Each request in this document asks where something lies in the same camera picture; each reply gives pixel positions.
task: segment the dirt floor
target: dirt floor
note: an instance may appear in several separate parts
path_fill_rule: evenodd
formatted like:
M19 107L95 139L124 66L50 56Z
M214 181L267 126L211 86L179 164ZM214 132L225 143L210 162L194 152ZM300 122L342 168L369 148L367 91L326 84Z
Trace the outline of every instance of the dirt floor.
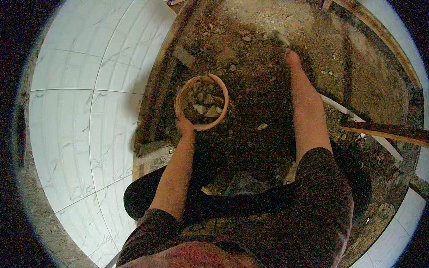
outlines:
M273 186L288 181L295 154L293 110L289 70L281 58L284 42L273 31L285 35L300 54L304 70L320 93L365 120L407 124L410 94L403 70L380 40L372 39L369 29L338 6L326 12L319 1L201 1L179 41L196 62L190 69L177 65L157 139L178 141L172 109L178 90L194 76L219 76L230 93L229 112L216 128L197 134L205 145L218 149L213 157L229 159L225 172L206 187L212 194L223 193L241 171L240 164ZM340 264L348 267L384 231L415 178L401 171L372 137L358 144L358 133L339 130L342 114L337 110L326 106L325 111L331 139L353 152L372 182L371 204L353 226ZM263 123L268 127L258 130ZM411 166L415 157L408 159Z

